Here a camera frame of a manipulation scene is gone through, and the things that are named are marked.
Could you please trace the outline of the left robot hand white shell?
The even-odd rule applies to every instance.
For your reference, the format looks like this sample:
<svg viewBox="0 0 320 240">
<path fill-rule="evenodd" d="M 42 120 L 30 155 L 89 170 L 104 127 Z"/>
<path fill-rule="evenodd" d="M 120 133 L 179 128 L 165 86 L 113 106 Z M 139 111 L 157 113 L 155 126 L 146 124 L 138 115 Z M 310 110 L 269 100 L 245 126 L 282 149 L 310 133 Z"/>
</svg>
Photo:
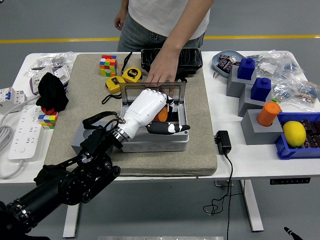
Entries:
<svg viewBox="0 0 320 240">
<path fill-rule="evenodd" d="M 115 128 L 113 135 L 121 142 L 129 142 L 144 127 L 148 133 L 158 135 L 173 135 L 189 130 L 189 125 L 154 121 L 157 114 L 173 102 L 173 98 L 164 93 L 144 89 L 126 110 L 123 123 Z"/>
</svg>

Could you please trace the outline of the person's right hand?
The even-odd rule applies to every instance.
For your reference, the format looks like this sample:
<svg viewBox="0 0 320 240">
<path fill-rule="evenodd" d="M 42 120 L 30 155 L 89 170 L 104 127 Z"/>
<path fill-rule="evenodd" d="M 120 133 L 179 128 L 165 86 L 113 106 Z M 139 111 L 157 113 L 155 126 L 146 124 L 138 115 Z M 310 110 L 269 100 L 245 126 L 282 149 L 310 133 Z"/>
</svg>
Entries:
<svg viewBox="0 0 320 240">
<path fill-rule="evenodd" d="M 128 10 L 126 8 L 120 9 L 118 11 L 114 19 L 114 27 L 117 30 L 121 31 L 123 29 L 123 25 L 124 25 L 127 14 L 128 14 Z"/>
</svg>

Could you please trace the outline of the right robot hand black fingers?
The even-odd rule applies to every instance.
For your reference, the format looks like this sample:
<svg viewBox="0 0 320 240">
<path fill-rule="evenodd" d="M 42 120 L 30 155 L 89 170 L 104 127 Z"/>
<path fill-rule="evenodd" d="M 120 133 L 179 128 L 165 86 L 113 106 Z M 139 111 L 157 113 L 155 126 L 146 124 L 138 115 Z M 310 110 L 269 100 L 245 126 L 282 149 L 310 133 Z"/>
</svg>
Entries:
<svg viewBox="0 0 320 240">
<path fill-rule="evenodd" d="M 290 228 L 285 226 L 283 229 L 292 237 L 293 240 L 303 240 L 298 234 L 293 232 Z"/>
</svg>

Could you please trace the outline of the person's left hand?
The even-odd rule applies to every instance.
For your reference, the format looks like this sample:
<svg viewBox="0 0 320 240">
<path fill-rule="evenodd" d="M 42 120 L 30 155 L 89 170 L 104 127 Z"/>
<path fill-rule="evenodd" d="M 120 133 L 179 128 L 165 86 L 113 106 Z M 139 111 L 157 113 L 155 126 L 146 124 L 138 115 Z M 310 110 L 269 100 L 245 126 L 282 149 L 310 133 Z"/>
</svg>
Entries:
<svg viewBox="0 0 320 240">
<path fill-rule="evenodd" d="M 146 82 L 152 85 L 174 83 L 178 62 L 179 54 L 159 52 L 150 66 Z"/>
</svg>

